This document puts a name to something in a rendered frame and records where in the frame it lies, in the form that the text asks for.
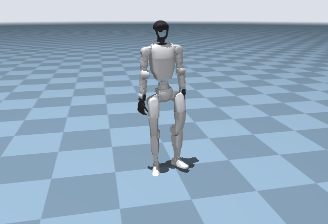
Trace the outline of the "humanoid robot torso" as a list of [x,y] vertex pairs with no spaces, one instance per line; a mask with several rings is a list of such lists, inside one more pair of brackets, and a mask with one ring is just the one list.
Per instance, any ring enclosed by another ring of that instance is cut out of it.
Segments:
[[173,99],[173,90],[169,86],[175,66],[175,47],[170,41],[166,45],[158,45],[160,42],[149,45],[151,46],[151,54],[149,55],[150,71],[156,80],[161,80],[158,87],[155,88],[158,94],[159,102],[166,102]]

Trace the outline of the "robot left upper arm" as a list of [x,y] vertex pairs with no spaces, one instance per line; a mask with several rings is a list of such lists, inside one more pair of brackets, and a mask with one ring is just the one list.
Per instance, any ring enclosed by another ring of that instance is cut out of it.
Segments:
[[174,45],[175,47],[175,63],[176,63],[176,73],[178,75],[184,74],[186,72],[185,67],[182,65],[183,62],[183,48],[180,45]]

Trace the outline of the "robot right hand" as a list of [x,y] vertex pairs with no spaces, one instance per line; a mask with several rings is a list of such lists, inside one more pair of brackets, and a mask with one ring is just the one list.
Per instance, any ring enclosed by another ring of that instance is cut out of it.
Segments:
[[[140,112],[143,115],[147,115],[145,114],[145,110],[148,112],[147,108],[145,107],[145,100],[146,100],[146,95],[144,94],[142,99],[138,98],[139,102],[138,102],[138,112]],[[145,109],[145,110],[144,110]]]

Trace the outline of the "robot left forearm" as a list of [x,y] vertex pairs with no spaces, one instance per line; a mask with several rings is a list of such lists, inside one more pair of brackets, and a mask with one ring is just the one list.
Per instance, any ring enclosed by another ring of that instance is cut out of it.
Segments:
[[182,92],[182,89],[185,89],[186,90],[186,81],[185,81],[185,74],[181,74],[181,75],[178,75],[177,78],[178,78],[178,83],[179,83],[179,91]]

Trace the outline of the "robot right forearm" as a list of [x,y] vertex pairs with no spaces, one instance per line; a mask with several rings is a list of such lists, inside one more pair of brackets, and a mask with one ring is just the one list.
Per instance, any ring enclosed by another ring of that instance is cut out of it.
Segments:
[[142,71],[139,76],[139,95],[138,97],[142,99],[143,95],[147,92],[147,80],[142,78]]

